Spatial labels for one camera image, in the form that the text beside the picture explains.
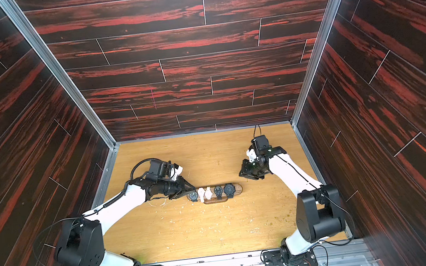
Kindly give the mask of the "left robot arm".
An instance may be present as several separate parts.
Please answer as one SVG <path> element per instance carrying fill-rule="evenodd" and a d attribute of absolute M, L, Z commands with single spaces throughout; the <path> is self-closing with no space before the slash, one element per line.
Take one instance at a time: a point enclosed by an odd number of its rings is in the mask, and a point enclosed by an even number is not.
<path fill-rule="evenodd" d="M 107 251 L 104 235 L 130 211 L 157 198 L 175 200 L 194 191 L 182 177 L 183 168 L 157 158 L 148 158 L 148 171 L 130 176 L 122 191 L 77 218 L 62 221 L 55 248 L 55 261 L 63 266 L 141 266 L 130 257 Z"/>

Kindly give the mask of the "black watch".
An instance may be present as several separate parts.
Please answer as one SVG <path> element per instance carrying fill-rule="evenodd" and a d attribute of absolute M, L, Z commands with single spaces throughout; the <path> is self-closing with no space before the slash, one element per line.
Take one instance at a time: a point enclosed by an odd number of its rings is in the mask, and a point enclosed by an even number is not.
<path fill-rule="evenodd" d="M 191 202 L 197 202 L 199 200 L 199 195 L 198 192 L 196 190 L 190 192 L 187 195 L 187 198 L 191 201 Z"/>
<path fill-rule="evenodd" d="M 232 199 L 236 192 L 236 187 L 233 184 L 228 183 L 228 184 L 225 184 L 223 191 L 228 197 L 228 199 Z"/>
<path fill-rule="evenodd" d="M 214 187 L 214 194 L 216 196 L 217 200 L 222 200 L 223 199 L 223 187 L 222 186 L 216 186 Z"/>

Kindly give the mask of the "white watch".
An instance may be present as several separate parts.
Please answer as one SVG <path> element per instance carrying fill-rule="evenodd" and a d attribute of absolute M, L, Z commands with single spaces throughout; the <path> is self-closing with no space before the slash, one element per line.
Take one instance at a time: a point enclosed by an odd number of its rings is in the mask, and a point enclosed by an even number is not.
<path fill-rule="evenodd" d="M 198 195 L 199 195 L 199 199 L 200 199 L 200 201 L 201 201 L 201 203 L 204 203 L 205 201 L 204 201 L 204 199 L 205 199 L 205 190 L 203 189 L 203 188 L 199 188 L 198 190 L 197 190 L 197 193 L 198 193 Z"/>
<path fill-rule="evenodd" d="M 211 200 L 213 196 L 213 192 L 211 191 L 211 187 L 207 187 L 204 192 L 204 199 L 206 201 Z"/>

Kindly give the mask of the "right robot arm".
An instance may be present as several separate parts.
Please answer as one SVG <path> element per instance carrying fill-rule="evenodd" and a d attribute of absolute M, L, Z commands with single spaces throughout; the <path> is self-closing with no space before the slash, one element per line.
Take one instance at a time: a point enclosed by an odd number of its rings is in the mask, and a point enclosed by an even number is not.
<path fill-rule="evenodd" d="M 240 177 L 262 180 L 266 174 L 273 174 L 297 199 L 296 230 L 282 240 L 280 247 L 285 266 L 299 266 L 319 241 L 345 231 L 345 211 L 335 186 L 310 177 L 282 147 L 272 147 L 264 135 L 253 138 L 246 155 Z"/>

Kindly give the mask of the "dark wooden watch stand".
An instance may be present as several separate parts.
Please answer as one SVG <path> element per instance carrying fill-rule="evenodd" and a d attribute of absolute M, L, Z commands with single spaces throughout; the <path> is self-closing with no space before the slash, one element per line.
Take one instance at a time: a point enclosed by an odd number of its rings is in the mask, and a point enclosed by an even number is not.
<path fill-rule="evenodd" d="M 198 188 L 186 195 L 190 202 L 200 202 L 206 205 L 217 204 L 233 199 L 243 192 L 243 187 L 237 183 L 227 183 L 206 188 Z"/>

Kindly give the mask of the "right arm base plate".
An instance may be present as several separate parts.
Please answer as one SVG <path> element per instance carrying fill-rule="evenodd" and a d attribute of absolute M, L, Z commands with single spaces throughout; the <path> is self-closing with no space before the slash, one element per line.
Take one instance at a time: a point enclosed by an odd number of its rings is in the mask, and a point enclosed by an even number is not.
<path fill-rule="evenodd" d="M 306 251 L 300 255 L 290 252 L 281 252 L 280 249 L 262 250 L 260 260 L 264 266 L 318 266 L 318 261 L 313 251 Z"/>

